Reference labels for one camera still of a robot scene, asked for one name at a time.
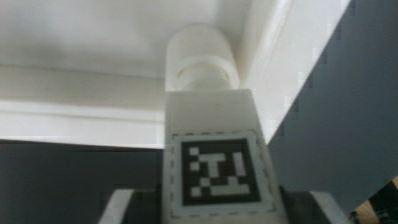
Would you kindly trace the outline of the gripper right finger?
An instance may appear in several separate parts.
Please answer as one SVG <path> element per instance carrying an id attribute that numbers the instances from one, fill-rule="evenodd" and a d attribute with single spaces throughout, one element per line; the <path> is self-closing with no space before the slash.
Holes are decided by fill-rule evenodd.
<path id="1" fill-rule="evenodd" d="M 290 224 L 352 224 L 329 192 L 282 192 Z"/>

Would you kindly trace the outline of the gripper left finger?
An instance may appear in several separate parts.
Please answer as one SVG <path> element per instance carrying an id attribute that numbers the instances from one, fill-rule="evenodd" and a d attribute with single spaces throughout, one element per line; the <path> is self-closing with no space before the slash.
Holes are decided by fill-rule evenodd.
<path id="1" fill-rule="evenodd" d="M 115 189 L 105 204 L 99 224 L 147 224 L 155 215 L 155 191 Z"/>

